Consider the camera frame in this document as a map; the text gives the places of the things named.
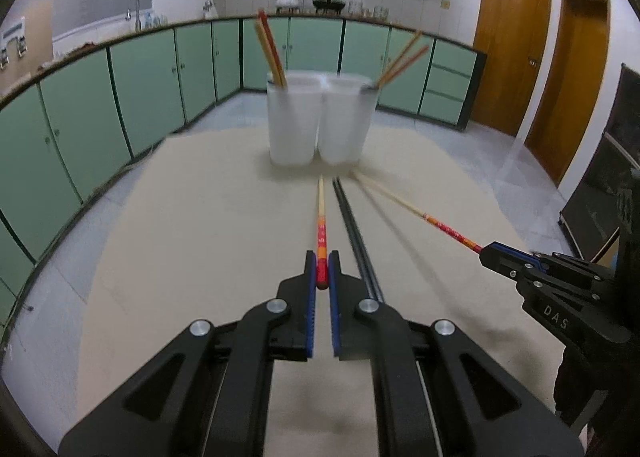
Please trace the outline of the black chopstick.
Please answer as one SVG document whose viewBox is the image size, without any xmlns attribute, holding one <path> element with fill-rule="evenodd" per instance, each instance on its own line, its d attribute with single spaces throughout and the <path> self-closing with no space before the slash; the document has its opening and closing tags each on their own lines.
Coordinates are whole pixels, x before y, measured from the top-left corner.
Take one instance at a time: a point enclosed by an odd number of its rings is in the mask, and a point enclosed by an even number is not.
<svg viewBox="0 0 640 457">
<path fill-rule="evenodd" d="M 376 277 L 366 245 L 363 243 L 363 238 L 360 234 L 355 216 L 352 213 L 352 207 L 350 206 L 342 182 L 339 178 L 334 178 L 332 180 L 332 185 L 361 279 L 367 287 L 369 297 L 378 302 L 384 303 L 384 293 L 382 292 L 380 283 L 378 282 L 378 277 Z"/>
</svg>

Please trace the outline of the red orange patterned chopstick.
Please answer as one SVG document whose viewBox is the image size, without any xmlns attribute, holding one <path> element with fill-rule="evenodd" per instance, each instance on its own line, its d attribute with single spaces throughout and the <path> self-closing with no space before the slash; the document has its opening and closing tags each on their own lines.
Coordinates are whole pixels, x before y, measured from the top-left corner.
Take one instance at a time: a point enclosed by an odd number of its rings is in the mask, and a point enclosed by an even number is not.
<svg viewBox="0 0 640 457">
<path fill-rule="evenodd" d="M 318 180 L 318 217 L 317 217 L 317 281 L 318 289 L 329 287 L 328 251 L 326 250 L 326 199 L 324 198 L 324 181 Z"/>
</svg>

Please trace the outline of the red patterned wooden chopstick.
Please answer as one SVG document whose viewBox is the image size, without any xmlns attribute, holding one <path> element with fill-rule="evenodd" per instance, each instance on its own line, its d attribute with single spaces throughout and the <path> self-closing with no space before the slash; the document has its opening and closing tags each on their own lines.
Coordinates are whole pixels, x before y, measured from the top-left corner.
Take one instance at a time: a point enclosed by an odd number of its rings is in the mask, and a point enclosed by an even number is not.
<svg viewBox="0 0 640 457">
<path fill-rule="evenodd" d="M 390 65 L 388 65 L 386 67 L 386 69 L 384 70 L 384 72 L 381 74 L 381 76 L 378 77 L 378 80 L 375 81 L 374 84 L 372 84 L 372 88 L 374 90 L 380 90 L 378 89 L 378 87 L 376 86 L 376 84 L 378 83 L 378 81 L 381 80 L 381 78 L 385 75 L 388 74 L 391 70 L 394 70 L 395 68 L 397 68 L 403 61 L 408 60 L 408 58 L 410 58 L 411 55 L 413 55 L 414 53 L 418 52 L 419 50 L 416 50 L 416 52 L 414 52 L 413 54 L 410 54 L 410 51 L 412 50 L 413 46 L 423 37 L 422 32 L 420 32 L 420 30 L 417 30 L 412 37 L 409 39 L 409 41 L 405 44 L 405 47 L 403 47 L 400 51 L 400 53 L 397 55 L 397 58 L 395 58 Z"/>
</svg>

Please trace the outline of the light wooden chopstick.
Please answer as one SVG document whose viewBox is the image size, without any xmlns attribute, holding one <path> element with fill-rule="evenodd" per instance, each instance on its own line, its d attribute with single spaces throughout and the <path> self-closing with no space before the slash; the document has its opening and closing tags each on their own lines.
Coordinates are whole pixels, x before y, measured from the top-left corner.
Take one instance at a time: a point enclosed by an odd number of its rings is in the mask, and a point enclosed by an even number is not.
<svg viewBox="0 0 640 457">
<path fill-rule="evenodd" d="M 270 68 L 273 84 L 281 89 L 285 88 L 285 78 L 283 75 L 282 66 L 278 57 L 278 51 L 274 46 L 270 30 L 265 25 L 265 22 L 258 18 L 255 23 L 255 32 L 262 47 L 262 53 L 265 55 L 267 64 Z"/>
</svg>

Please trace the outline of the plain bamboo chopstick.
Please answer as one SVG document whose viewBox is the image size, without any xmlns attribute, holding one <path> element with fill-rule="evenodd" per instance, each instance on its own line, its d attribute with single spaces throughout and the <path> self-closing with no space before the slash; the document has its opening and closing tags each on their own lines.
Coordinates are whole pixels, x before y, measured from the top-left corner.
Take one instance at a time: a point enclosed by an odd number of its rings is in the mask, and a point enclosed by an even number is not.
<svg viewBox="0 0 640 457">
<path fill-rule="evenodd" d="M 430 50 L 429 46 L 424 46 L 418 52 L 408 58 L 408 60 L 403 61 L 397 68 L 391 70 L 388 74 L 385 74 L 380 81 L 376 84 L 378 89 L 382 89 L 382 87 L 386 86 L 386 84 L 390 84 L 393 80 L 395 80 L 398 76 L 400 76 L 403 72 L 405 72 L 409 67 L 411 67 L 415 62 L 419 61 L 422 56 L 424 56 L 428 50 Z"/>
</svg>

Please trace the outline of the red end bamboo chopstick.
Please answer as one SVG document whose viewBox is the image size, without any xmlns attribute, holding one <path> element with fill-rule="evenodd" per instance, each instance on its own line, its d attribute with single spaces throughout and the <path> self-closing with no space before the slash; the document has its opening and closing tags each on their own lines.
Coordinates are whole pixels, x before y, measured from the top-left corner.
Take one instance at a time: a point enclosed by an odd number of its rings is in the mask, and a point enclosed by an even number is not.
<svg viewBox="0 0 640 457">
<path fill-rule="evenodd" d="M 271 28 L 269 26 L 268 17 L 263 10 L 258 11 L 258 20 L 256 25 L 259 27 L 256 32 L 258 38 L 262 44 L 262 50 L 265 51 L 265 57 L 271 68 L 273 83 L 278 87 L 285 89 L 288 84 L 286 83 L 286 77 L 280 55 L 274 41 Z"/>
</svg>

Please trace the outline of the green lower kitchen cabinets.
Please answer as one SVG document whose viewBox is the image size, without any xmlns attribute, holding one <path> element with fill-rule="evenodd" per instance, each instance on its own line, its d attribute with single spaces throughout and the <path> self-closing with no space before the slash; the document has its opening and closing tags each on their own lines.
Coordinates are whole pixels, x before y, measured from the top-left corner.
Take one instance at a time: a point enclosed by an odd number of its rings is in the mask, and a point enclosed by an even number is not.
<svg viewBox="0 0 640 457">
<path fill-rule="evenodd" d="M 252 18 L 223 18 L 88 47 L 1 101 L 1 337 L 30 274 L 120 169 L 241 90 L 264 91 Z M 338 17 L 269 17 L 287 69 L 378 78 L 413 32 Z M 423 33 L 425 58 L 378 106 L 464 130 L 486 53 Z"/>
</svg>

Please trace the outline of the chrome kitchen faucet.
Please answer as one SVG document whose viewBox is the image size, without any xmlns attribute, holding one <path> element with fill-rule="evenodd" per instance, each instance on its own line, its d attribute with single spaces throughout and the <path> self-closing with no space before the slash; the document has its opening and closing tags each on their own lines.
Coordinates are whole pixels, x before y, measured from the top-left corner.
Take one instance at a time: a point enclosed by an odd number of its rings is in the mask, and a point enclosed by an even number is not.
<svg viewBox="0 0 640 457">
<path fill-rule="evenodd" d="M 141 23 L 141 0 L 129 0 L 129 6 L 126 13 L 126 21 L 134 23 L 134 31 L 142 31 Z"/>
</svg>

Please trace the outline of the dark glass cabinet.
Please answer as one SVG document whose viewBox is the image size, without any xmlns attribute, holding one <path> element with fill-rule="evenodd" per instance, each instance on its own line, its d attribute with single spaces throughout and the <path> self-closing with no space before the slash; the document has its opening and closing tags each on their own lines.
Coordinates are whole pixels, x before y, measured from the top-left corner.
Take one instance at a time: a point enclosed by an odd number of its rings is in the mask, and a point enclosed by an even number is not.
<svg viewBox="0 0 640 457">
<path fill-rule="evenodd" d="M 639 74 L 620 66 L 615 99 L 599 145 L 564 208 L 559 225 L 578 257 L 594 261 L 615 243 L 616 195 L 639 165 Z"/>
</svg>

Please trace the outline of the brown wooden door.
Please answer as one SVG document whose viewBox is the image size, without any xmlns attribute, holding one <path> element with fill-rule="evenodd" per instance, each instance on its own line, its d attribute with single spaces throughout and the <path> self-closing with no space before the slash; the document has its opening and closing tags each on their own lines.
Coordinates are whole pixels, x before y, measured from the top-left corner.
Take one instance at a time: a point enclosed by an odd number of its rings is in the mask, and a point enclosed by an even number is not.
<svg viewBox="0 0 640 457">
<path fill-rule="evenodd" d="M 544 55 L 551 0 L 480 0 L 474 48 L 486 64 L 471 118 L 516 136 Z"/>
<path fill-rule="evenodd" d="M 610 0 L 562 0 L 552 61 L 525 146 L 560 184 L 587 130 L 610 41 Z"/>
</svg>

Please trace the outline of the white twin utensil holder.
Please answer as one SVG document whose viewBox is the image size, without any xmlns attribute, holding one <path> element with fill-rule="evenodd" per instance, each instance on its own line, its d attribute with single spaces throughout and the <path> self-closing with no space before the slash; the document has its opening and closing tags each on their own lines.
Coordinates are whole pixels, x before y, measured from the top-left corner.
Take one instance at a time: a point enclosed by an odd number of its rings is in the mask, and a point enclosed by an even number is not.
<svg viewBox="0 0 640 457">
<path fill-rule="evenodd" d="M 267 76 L 269 155 L 281 167 L 303 167 L 314 157 L 330 166 L 361 157 L 378 93 L 361 75 L 290 70 L 284 87 Z"/>
</svg>

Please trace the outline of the black wok on stove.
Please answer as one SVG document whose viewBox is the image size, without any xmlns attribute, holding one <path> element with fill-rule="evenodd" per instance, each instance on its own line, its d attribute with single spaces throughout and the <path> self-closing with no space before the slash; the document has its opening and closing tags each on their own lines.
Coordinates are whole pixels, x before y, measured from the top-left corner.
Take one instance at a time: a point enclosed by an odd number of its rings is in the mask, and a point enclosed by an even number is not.
<svg viewBox="0 0 640 457">
<path fill-rule="evenodd" d="M 345 7 L 342 0 L 312 0 L 314 12 L 322 15 L 340 15 Z"/>
</svg>

